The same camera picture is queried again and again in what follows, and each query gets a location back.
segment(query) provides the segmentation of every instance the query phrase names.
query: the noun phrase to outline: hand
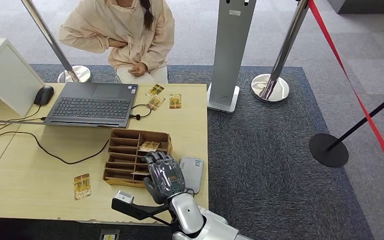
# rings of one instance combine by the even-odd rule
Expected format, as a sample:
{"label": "hand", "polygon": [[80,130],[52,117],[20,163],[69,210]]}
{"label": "hand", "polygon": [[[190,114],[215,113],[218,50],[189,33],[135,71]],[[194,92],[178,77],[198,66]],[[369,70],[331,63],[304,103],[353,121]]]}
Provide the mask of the hand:
{"label": "hand", "polygon": [[109,43],[109,46],[110,47],[113,47],[113,48],[124,48],[125,46],[127,46],[127,42],[125,41],[117,41],[117,40],[114,40],[112,38],[108,38],[108,43]]}
{"label": "hand", "polygon": [[148,67],[145,63],[136,63],[128,72],[135,77],[143,76],[148,71]]}

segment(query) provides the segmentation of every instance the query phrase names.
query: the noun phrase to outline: white pants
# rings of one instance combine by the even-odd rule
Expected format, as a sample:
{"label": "white pants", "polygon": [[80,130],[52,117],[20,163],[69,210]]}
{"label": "white pants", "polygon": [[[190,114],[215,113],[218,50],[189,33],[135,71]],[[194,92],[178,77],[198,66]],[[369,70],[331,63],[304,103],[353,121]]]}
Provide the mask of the white pants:
{"label": "white pants", "polygon": [[123,84],[168,84],[167,67],[156,69],[152,73],[142,76],[133,76],[129,73],[131,67],[119,67],[115,71],[118,80]]}

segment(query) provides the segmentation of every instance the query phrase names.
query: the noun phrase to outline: beige hoodie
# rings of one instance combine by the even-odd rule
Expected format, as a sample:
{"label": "beige hoodie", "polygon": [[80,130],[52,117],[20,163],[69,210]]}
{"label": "beige hoodie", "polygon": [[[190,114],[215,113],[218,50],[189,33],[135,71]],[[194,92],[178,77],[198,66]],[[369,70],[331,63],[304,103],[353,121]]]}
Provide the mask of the beige hoodie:
{"label": "beige hoodie", "polygon": [[115,69],[142,62],[150,72],[167,64],[173,47],[175,20],[165,0],[149,0],[154,17],[151,30],[144,25],[145,9],[140,0],[130,7],[116,0],[81,0],[59,29],[59,40],[68,46],[103,53],[108,38],[126,42],[123,48],[111,48],[108,61]]}

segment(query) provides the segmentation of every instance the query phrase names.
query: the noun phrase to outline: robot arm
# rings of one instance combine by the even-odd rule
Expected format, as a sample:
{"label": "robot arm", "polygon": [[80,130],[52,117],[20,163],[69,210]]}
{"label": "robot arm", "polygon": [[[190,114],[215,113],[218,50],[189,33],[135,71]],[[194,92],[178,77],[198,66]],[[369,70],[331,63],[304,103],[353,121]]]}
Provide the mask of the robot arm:
{"label": "robot arm", "polygon": [[157,207],[133,203],[134,197],[119,191],[112,199],[112,209],[138,220],[154,218],[154,215],[169,211],[173,230],[172,240],[252,240],[239,234],[223,217],[198,206],[194,198],[185,193],[185,179],[179,163],[163,152],[150,152],[142,159],[148,163],[151,179],[144,183]]}

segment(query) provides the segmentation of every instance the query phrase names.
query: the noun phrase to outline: laptop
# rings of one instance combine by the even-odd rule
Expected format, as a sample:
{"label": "laptop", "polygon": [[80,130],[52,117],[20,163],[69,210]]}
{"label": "laptop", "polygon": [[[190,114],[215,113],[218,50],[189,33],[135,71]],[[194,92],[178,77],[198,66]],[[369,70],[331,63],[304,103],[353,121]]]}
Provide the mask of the laptop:
{"label": "laptop", "polygon": [[68,82],[45,124],[125,128],[137,84]]}

